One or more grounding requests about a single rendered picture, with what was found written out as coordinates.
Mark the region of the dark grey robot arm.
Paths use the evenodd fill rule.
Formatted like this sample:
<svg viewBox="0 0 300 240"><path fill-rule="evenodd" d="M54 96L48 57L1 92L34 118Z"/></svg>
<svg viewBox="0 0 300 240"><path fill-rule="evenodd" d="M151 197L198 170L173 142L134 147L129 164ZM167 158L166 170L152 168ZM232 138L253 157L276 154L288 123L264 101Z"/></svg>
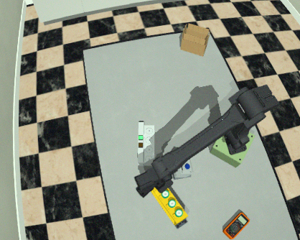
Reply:
<svg viewBox="0 0 300 240"><path fill-rule="evenodd" d="M250 141L250 129L266 118L266 112L279 105L267 84L250 90L247 87L241 88L228 100L232 106L218 120L179 148L157 157L151 163L152 168L144 172L145 174L136 176L135 180L139 184L136 190L142 198L154 188L162 188L185 162L223 136L231 155L246 151L246 144Z"/></svg>

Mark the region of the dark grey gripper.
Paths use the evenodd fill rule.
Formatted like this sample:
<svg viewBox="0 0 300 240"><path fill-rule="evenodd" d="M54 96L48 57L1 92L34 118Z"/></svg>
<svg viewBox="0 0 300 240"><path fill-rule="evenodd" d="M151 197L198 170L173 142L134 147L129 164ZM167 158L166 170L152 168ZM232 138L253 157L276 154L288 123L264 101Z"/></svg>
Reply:
<svg viewBox="0 0 300 240"><path fill-rule="evenodd" d="M167 188L169 188L169 187L172 186L172 185L173 185L173 181L172 181L172 180L169 180L169 181L165 182L165 185L164 185L162 188L160 188L160 189L158 190L158 192L159 192L159 193L163 193Z"/></svg>

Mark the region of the orange multimeter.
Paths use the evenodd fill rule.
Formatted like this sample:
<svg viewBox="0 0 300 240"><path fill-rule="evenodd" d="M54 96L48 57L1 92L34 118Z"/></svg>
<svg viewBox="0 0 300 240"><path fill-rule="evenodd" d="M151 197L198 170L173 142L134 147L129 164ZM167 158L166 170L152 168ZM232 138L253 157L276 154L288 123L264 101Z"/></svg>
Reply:
<svg viewBox="0 0 300 240"><path fill-rule="evenodd" d="M223 233L229 238L234 239L250 222L244 213L239 213L224 229Z"/></svg>

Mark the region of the yellow tube rack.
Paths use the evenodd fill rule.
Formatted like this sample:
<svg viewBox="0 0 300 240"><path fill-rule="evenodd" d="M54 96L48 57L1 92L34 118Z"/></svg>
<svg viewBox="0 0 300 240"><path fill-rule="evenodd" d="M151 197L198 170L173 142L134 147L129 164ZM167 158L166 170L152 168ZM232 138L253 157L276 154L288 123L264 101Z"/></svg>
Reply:
<svg viewBox="0 0 300 240"><path fill-rule="evenodd" d="M169 197L168 198L163 198L161 196L161 193L159 193L156 188L154 188L151 191L151 193L154 195L154 197L156 198L156 200L159 202L160 206L164 209L165 213L168 215L168 217L170 218L170 220L172 221L172 223L174 225L177 225L179 222L181 222L186 217L188 217L188 215L186 214L186 212L184 211L184 209L180 206L180 204L178 203L177 199L173 196L173 194L171 193L171 191L168 188L166 190L169 191ZM170 200L175 200L176 201L175 207L170 208L168 206L168 202ZM179 218L175 216L175 211L177 209L181 209L183 211L183 215L181 217L179 217Z"/></svg>

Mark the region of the pale grey key housing panel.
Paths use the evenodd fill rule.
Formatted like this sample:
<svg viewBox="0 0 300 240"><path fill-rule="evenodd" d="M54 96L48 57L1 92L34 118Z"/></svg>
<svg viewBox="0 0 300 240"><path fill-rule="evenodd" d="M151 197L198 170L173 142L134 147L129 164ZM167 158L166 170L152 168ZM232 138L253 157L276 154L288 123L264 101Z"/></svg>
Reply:
<svg viewBox="0 0 300 240"><path fill-rule="evenodd" d="M173 174L173 178L174 180L176 180L185 177L191 177L191 174L192 174L192 168L191 168L190 161L188 160L183 164L181 168L178 169L176 173Z"/></svg>

